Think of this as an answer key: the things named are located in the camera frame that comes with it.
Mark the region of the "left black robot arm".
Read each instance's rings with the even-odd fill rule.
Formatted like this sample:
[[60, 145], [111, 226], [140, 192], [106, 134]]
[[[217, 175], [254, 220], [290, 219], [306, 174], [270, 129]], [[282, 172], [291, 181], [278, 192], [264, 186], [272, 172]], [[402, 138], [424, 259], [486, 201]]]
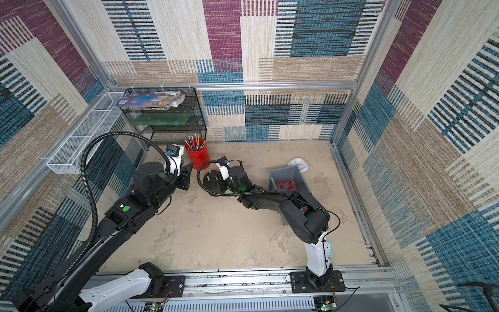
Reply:
[[[92, 149], [108, 137], [131, 136], [157, 150], [165, 162], [147, 162], [133, 173], [126, 195], [118, 199], [98, 218], [96, 200], [87, 176], [87, 158]], [[134, 296], [160, 295], [164, 274], [155, 265], [145, 263], [138, 269], [94, 289], [85, 285], [113, 253], [136, 234], [146, 222], [162, 213], [161, 205], [172, 200], [173, 193], [188, 190], [193, 164], [183, 164], [183, 147], [167, 145], [162, 150], [142, 135], [113, 131], [93, 139], [81, 156], [81, 179], [92, 213], [88, 239], [52, 275], [33, 289], [22, 289], [13, 297], [18, 311], [105, 311]]]

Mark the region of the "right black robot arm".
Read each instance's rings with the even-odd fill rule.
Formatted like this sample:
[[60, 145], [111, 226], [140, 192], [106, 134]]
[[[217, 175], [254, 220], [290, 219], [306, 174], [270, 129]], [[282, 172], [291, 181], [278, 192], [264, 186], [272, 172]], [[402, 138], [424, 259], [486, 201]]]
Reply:
[[242, 161], [221, 157], [200, 165], [196, 180], [214, 197], [236, 197], [247, 209], [281, 213], [293, 233], [305, 244], [309, 285], [315, 291], [333, 287], [333, 265], [326, 254], [326, 237], [341, 225], [338, 214], [326, 209], [309, 191], [270, 190], [251, 182]]

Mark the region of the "black dome screw base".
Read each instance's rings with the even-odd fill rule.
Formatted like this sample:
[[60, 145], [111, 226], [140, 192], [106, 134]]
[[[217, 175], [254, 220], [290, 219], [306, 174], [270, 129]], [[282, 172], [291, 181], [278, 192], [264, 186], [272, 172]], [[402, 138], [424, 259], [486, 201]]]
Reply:
[[221, 173], [219, 170], [211, 170], [208, 173], [205, 174], [203, 178], [203, 186], [205, 189], [207, 189], [207, 192], [211, 196], [218, 196], [220, 193], [218, 192], [218, 187], [217, 187], [217, 177], [220, 176]]

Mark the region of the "red sleeves in bin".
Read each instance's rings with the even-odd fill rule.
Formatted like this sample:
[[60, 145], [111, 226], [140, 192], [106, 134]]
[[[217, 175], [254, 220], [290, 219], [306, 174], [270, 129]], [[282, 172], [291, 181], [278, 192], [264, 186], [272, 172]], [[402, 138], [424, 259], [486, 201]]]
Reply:
[[292, 179], [287, 179], [278, 181], [276, 183], [276, 188], [278, 191], [290, 192], [297, 188], [297, 184]]

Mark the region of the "red pen cup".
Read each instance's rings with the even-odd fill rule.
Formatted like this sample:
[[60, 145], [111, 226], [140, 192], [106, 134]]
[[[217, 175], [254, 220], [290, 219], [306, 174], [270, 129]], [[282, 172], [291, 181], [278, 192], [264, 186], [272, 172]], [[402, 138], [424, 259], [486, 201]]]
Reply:
[[185, 140], [185, 150], [195, 170], [210, 160], [206, 142], [197, 133]]

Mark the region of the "green board on shelf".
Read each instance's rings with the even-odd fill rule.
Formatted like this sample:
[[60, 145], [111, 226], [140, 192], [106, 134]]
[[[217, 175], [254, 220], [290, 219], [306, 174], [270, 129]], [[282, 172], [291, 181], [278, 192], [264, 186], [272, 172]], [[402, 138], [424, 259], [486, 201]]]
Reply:
[[134, 126], [184, 126], [191, 118], [189, 113], [143, 113], [131, 123]]

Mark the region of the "grey plastic parts bin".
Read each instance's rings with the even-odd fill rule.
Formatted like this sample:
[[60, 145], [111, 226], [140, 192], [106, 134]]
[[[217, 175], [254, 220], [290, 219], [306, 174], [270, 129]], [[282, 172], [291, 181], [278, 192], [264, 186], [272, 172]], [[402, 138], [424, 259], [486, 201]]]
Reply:
[[278, 191], [277, 194], [271, 194], [266, 200], [265, 207], [270, 210], [277, 211], [282, 218], [282, 222], [284, 226], [288, 225], [288, 220], [286, 219], [286, 214], [282, 213], [279, 205], [285, 201], [291, 201], [297, 209], [303, 214], [303, 218], [298, 219], [298, 215], [296, 213], [292, 213], [290, 217], [292, 217], [292, 225], [298, 225], [298, 221], [303, 221], [304, 228], [309, 228], [312, 225], [311, 223], [311, 212], [314, 211], [312, 205], [315, 205], [317, 202], [310, 192], [310, 189], [304, 179], [303, 174], [300, 172], [297, 166], [288, 166], [284, 168], [279, 168], [275, 170], [271, 170], [269, 173], [269, 186], [271, 191], [278, 191], [276, 188], [276, 183], [278, 181], [283, 181], [287, 179], [292, 179], [296, 184], [297, 188], [290, 192]]

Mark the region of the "round white clock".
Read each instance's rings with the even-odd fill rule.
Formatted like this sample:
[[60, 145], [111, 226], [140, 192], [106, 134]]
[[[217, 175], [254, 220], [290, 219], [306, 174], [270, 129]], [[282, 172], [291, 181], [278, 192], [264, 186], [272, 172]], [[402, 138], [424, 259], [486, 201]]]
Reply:
[[301, 173], [304, 173], [309, 170], [309, 164], [303, 158], [300, 157], [291, 159], [288, 162], [288, 166], [297, 166]]

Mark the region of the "colourful book on shelf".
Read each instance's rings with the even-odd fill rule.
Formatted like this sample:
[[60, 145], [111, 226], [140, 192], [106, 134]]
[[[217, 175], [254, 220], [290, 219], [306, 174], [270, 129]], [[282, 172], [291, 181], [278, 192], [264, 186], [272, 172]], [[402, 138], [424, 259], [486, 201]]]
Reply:
[[132, 92], [130, 95], [121, 97], [115, 107], [131, 110], [159, 110], [167, 111], [178, 107], [184, 102], [186, 95], [181, 91], [167, 92]]

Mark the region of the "small teal square clock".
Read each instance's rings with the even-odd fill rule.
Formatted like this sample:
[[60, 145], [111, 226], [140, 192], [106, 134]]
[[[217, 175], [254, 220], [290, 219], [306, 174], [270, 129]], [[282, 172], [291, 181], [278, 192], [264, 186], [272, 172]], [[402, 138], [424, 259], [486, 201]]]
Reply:
[[326, 251], [327, 258], [331, 259], [333, 257], [333, 244], [329, 241], [326, 241], [324, 243], [324, 249]]

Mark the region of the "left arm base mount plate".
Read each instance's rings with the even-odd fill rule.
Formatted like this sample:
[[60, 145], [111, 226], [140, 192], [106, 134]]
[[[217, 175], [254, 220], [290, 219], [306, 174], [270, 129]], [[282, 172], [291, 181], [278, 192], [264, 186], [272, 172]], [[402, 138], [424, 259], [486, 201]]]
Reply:
[[185, 288], [186, 276], [163, 276], [159, 287], [153, 288], [153, 298], [181, 298]]

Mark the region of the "white mesh wall basket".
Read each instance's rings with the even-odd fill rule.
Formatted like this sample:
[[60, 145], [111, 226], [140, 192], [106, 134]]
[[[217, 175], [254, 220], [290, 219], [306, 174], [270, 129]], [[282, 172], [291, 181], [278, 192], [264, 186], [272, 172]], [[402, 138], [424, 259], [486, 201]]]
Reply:
[[123, 96], [121, 92], [108, 92], [102, 95], [91, 110], [79, 121], [47, 163], [55, 174], [79, 174], [81, 156], [92, 140], [108, 131], [122, 111], [116, 107]]

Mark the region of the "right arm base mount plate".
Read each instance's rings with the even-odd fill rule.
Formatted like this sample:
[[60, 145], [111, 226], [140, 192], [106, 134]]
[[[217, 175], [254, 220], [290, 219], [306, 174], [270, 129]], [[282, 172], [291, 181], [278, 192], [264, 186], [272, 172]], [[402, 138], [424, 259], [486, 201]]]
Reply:
[[289, 274], [293, 293], [344, 292], [346, 290], [341, 271], [333, 270], [322, 277], [316, 277], [308, 271], [296, 271]]

